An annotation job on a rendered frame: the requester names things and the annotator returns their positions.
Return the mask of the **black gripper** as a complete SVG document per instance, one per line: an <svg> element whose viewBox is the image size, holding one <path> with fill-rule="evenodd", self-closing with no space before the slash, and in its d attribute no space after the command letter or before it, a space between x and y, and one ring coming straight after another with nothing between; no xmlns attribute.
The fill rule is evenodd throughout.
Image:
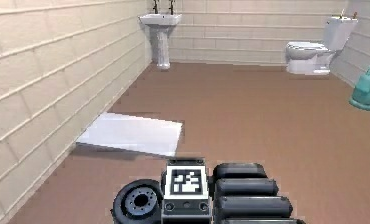
<svg viewBox="0 0 370 224"><path fill-rule="evenodd" d="M163 194L160 183L138 179L125 185L113 200L114 224L160 224Z"/></svg>

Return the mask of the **white flat floor mat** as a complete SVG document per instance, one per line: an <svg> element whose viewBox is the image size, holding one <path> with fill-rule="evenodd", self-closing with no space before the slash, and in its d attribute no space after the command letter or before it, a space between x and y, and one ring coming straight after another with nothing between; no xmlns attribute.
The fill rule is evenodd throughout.
<svg viewBox="0 0 370 224"><path fill-rule="evenodd" d="M176 153L181 131L180 122L102 113L76 142L172 157Z"/></svg>

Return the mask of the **white toilet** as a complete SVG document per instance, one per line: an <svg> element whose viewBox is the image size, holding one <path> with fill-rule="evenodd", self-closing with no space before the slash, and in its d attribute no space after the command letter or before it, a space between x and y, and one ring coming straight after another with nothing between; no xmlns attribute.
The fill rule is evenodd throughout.
<svg viewBox="0 0 370 224"><path fill-rule="evenodd" d="M328 75L332 59L342 51L358 24L356 16L331 16L320 42L290 41L285 46L286 71L299 75Z"/></svg>

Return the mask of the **teal round bin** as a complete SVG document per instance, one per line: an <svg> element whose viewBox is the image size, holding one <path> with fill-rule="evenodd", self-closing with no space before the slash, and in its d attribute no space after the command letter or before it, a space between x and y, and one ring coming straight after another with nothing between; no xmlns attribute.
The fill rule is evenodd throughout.
<svg viewBox="0 0 370 224"><path fill-rule="evenodd" d="M361 110L370 111L370 66L366 72L359 77L349 103Z"/></svg>

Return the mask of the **white pedestal sink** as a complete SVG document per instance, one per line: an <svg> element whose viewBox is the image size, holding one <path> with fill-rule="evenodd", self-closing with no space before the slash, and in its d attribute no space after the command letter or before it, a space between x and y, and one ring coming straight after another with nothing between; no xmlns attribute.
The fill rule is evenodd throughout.
<svg viewBox="0 0 370 224"><path fill-rule="evenodd" d="M169 33L182 20L181 14L145 14L139 16L142 24L150 30L152 58L160 70L169 70Z"/></svg>

